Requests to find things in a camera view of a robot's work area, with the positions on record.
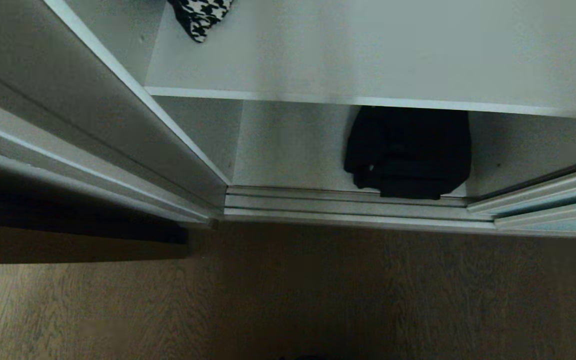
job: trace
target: wooden floor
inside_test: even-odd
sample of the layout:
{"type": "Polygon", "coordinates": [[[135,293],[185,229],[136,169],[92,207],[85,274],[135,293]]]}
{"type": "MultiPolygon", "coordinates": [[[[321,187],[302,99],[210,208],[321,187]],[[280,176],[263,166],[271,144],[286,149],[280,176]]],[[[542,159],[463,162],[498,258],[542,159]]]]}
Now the wooden floor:
{"type": "Polygon", "coordinates": [[[0,359],[300,354],[576,360],[576,239],[225,223],[187,259],[0,264],[0,359]]]}

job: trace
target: black and white patterned cloth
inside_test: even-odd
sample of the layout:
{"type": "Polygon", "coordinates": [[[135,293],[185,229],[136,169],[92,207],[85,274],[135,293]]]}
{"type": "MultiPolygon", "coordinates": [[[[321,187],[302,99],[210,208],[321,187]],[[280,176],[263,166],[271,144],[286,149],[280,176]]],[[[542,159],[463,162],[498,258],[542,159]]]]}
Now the black and white patterned cloth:
{"type": "Polygon", "coordinates": [[[213,25],[224,20],[234,0],[167,0],[174,8],[174,16],[197,43],[206,41],[213,25]]]}

